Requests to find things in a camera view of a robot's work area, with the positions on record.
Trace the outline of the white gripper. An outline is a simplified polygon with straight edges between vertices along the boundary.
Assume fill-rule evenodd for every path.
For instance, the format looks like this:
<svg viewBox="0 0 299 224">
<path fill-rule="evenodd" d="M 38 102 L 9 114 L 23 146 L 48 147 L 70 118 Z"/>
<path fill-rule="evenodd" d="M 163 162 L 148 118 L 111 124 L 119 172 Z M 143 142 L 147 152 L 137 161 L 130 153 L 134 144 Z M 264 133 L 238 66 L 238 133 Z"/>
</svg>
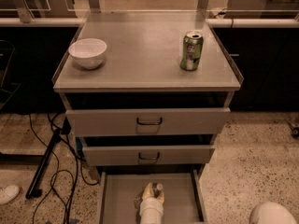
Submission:
<svg viewBox="0 0 299 224">
<path fill-rule="evenodd" d="M 157 199 L 152 196 L 152 184 L 148 183 L 142 194 L 143 202 L 140 204 L 139 214 L 142 218 L 162 218 L 164 215 L 164 191 L 160 191 Z"/>
</svg>

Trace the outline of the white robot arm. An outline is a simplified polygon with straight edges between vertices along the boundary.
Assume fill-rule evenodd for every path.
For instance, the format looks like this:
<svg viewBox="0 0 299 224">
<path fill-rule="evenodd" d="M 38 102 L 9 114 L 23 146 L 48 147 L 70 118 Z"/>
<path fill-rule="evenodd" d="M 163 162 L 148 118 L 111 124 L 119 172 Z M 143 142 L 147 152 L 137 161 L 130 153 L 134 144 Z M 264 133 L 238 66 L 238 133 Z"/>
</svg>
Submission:
<svg viewBox="0 0 299 224">
<path fill-rule="evenodd" d="M 136 224 L 163 224 L 164 186 L 148 185 L 135 197 Z M 249 224 L 298 224 L 293 215 L 279 203 L 258 203 L 251 210 Z"/>
</svg>

